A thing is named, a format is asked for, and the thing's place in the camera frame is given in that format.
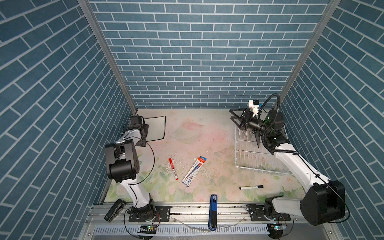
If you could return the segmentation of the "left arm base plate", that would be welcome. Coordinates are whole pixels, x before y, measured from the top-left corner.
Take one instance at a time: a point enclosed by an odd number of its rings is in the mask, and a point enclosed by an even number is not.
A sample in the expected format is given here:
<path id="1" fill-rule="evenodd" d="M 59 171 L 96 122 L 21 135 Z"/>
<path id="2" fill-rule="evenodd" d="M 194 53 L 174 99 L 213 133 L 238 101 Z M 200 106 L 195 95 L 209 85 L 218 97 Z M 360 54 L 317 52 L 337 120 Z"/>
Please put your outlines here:
<path id="1" fill-rule="evenodd" d="M 130 223 L 169 222 L 171 206 L 155 205 L 154 207 L 135 208 L 129 216 Z"/>

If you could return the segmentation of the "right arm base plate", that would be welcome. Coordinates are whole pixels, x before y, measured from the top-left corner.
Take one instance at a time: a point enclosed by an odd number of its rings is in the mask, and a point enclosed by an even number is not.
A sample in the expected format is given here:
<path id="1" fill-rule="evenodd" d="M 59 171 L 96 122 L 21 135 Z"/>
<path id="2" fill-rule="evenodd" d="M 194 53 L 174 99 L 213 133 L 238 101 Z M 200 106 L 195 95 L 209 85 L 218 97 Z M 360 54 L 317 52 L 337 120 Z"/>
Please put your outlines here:
<path id="1" fill-rule="evenodd" d="M 247 204 L 246 211 L 250 214 L 250 218 L 252 222 L 260 222 L 260 221 L 290 221 L 291 216 L 288 214 L 279 214 L 276 213 L 269 208 L 265 208 L 265 205 L 260 204 Z"/>

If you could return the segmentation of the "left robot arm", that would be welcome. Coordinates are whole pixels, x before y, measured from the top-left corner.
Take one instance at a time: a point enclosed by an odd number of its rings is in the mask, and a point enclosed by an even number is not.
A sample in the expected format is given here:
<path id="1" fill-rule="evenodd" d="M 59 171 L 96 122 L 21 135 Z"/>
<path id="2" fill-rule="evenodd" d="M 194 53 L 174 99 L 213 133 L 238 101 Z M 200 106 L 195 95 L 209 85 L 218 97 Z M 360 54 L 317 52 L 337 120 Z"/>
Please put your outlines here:
<path id="1" fill-rule="evenodd" d="M 130 195 L 133 207 L 130 210 L 132 221 L 149 222 L 155 219 L 156 207 L 150 193 L 141 185 L 137 175 L 140 172 L 136 147 L 146 147 L 149 125 L 142 116 L 130 116 L 129 127 L 122 137 L 105 145 L 106 169 L 108 178 L 120 184 Z"/>

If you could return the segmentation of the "black square plate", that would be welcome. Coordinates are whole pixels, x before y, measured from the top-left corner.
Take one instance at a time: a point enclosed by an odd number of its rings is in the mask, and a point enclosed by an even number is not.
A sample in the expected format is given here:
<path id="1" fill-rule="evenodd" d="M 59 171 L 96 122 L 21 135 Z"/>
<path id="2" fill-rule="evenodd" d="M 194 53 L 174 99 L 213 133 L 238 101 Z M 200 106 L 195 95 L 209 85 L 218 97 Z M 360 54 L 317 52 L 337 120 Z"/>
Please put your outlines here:
<path id="1" fill-rule="evenodd" d="M 254 133 L 255 138 L 256 138 L 257 146 L 258 146 L 258 148 L 260 148 L 260 133 L 257 131 L 253 131 L 253 133 Z"/>

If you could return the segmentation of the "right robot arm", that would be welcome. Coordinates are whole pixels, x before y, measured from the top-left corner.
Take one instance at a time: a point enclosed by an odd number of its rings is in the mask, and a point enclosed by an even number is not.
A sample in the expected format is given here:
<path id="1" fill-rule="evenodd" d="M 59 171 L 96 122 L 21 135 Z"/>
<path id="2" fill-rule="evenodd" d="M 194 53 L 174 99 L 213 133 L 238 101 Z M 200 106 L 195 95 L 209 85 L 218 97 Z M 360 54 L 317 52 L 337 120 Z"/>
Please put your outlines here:
<path id="1" fill-rule="evenodd" d="M 284 116 L 270 110 L 265 117 L 254 116 L 251 109 L 231 109 L 231 120 L 242 131 L 251 130 L 258 145 L 263 145 L 271 155 L 280 160 L 297 178 L 305 190 L 302 199 L 285 199 L 275 196 L 266 199 L 264 213 L 267 218 L 278 214 L 303 217 L 313 226 L 323 223 L 338 224 L 346 221 L 349 209 L 345 202 L 345 187 L 340 181 L 331 181 L 316 170 L 282 134 Z"/>

